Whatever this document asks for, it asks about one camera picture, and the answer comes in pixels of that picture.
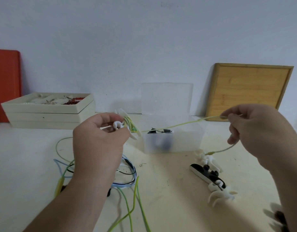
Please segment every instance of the transparent lid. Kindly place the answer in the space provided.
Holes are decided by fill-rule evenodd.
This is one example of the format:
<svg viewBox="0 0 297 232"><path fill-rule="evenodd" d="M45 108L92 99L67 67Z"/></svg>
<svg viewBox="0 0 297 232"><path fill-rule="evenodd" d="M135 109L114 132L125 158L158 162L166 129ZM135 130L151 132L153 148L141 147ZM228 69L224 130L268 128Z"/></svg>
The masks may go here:
<svg viewBox="0 0 297 232"><path fill-rule="evenodd" d="M193 84L142 83L142 114L189 115Z"/></svg>

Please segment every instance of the white table surface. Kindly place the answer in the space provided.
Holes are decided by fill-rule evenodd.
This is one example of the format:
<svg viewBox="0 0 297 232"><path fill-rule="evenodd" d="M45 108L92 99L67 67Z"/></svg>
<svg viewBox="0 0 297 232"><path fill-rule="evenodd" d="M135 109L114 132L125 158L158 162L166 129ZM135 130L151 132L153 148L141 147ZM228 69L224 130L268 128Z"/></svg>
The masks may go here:
<svg viewBox="0 0 297 232"><path fill-rule="evenodd" d="M140 116L131 118L136 121ZM201 148L228 147L229 123L206 122ZM0 123L0 231L22 231L53 199L60 177L53 161L59 159L55 144L69 136L72 130L14 129ZM72 159L72 139L61 141L58 150ZM239 192L234 201L214 208L207 203L208 184L189 170L196 162L195 153L144 154L141 141L129 139L124 154L140 177L139 190L152 231L273 231L273 220L263 212L270 210L270 203L279 203L273 179L241 143L214 154L224 169L220 178ZM132 207L133 191L124 192ZM126 213L124 199L112 190L94 231L107 231ZM134 231L146 231L137 202L132 218ZM128 218L114 231L130 231Z"/></svg>

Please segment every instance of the clear plastic box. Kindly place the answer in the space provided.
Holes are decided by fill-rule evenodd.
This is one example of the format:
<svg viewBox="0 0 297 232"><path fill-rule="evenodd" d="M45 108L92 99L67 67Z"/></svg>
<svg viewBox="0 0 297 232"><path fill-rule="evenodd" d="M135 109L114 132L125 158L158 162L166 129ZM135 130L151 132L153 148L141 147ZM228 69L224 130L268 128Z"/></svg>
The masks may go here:
<svg viewBox="0 0 297 232"><path fill-rule="evenodd" d="M193 84L143 83L141 131L194 121L189 115ZM145 153L185 152L200 148L204 122L170 128L171 133L143 133Z"/></svg>

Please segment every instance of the white wall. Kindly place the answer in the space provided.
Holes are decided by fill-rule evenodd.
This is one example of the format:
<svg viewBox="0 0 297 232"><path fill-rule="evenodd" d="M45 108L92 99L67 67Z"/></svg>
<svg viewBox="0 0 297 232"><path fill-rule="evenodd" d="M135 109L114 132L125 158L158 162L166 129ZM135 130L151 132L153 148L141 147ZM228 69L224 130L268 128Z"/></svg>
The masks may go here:
<svg viewBox="0 0 297 232"><path fill-rule="evenodd" d="M280 111L297 123L297 0L0 0L0 48L21 52L24 93L129 113L142 82L193 83L203 115L214 63L295 66Z"/></svg>

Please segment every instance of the forearm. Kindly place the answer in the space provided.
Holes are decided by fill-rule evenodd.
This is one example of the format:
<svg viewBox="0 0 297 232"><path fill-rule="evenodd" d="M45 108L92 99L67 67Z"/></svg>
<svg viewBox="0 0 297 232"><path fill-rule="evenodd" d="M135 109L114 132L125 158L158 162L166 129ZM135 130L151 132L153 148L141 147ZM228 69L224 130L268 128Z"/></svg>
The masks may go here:
<svg viewBox="0 0 297 232"><path fill-rule="evenodd" d="M24 232L91 232L100 216L110 187L109 177L74 176Z"/></svg>
<svg viewBox="0 0 297 232"><path fill-rule="evenodd" d="M297 152L288 154L285 164L271 171L289 230L297 232Z"/></svg>

